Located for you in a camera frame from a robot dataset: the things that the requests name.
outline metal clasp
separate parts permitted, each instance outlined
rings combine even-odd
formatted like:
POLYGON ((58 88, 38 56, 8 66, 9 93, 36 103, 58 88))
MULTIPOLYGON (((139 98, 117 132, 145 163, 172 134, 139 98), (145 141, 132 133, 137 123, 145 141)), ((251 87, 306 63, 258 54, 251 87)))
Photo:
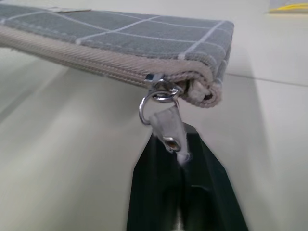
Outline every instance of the metal clasp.
POLYGON ((160 103, 174 103, 179 108, 178 97, 183 93, 183 89, 176 85, 165 81, 163 78, 153 83, 149 93, 142 99, 139 105, 139 118, 144 125, 150 125, 150 121, 144 117, 144 107, 149 99, 160 103))

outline metal ring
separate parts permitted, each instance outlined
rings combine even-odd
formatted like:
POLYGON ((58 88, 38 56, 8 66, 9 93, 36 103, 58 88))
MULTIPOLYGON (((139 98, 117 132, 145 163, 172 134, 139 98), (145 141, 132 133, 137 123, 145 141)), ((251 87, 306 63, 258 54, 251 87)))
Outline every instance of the metal ring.
POLYGON ((160 102, 160 103, 171 103, 175 99, 177 99, 180 95, 181 91, 179 89, 172 89, 171 91, 168 91, 168 94, 155 94, 153 95, 153 100, 160 102))
MULTIPOLYGON (((167 91, 167 90, 158 90, 158 91, 149 92, 149 94, 142 99, 142 101, 141 101, 141 103, 139 105, 139 118, 140 118, 140 120, 141 120, 141 122, 143 124, 145 124, 145 125, 150 125, 151 124, 150 121, 145 119, 144 115, 143 115, 144 106, 149 101, 149 99, 153 98, 153 96, 155 96, 155 95, 167 95, 168 97, 165 97, 164 99, 169 99, 170 94, 171 93, 169 91, 167 91)), ((174 98, 172 98, 172 100, 170 100, 168 102, 166 100, 165 101, 160 101, 160 102, 164 102, 164 103, 174 102, 174 105, 177 108, 179 108, 179 102, 178 102, 178 100, 176 100, 174 98)))

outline yellow object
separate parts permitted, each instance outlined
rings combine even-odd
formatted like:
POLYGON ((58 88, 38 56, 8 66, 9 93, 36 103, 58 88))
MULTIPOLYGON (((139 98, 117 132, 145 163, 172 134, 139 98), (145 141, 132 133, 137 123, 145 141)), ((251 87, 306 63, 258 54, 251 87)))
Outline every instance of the yellow object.
POLYGON ((308 9, 308 3, 289 4, 278 8, 270 9, 270 11, 287 11, 294 9, 308 9))

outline gray plaid pouch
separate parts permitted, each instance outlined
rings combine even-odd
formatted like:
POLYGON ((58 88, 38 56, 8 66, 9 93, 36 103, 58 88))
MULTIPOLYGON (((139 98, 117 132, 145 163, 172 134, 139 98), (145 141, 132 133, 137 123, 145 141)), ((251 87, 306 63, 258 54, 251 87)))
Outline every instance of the gray plaid pouch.
POLYGON ((215 106, 231 50, 228 21, 0 4, 0 45, 141 87, 163 74, 181 97, 215 106))

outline beige fabric tab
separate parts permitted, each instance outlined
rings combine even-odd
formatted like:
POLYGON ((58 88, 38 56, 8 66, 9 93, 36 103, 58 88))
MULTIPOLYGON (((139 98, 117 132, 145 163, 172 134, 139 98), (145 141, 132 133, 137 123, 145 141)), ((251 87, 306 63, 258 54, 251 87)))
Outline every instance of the beige fabric tab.
POLYGON ((180 145, 181 150, 177 152, 178 162, 184 165, 189 159, 187 136, 184 124, 180 117, 177 107, 170 107, 164 111, 154 113, 150 117, 150 123, 153 127, 153 133, 166 146, 166 141, 163 138, 171 137, 180 145))

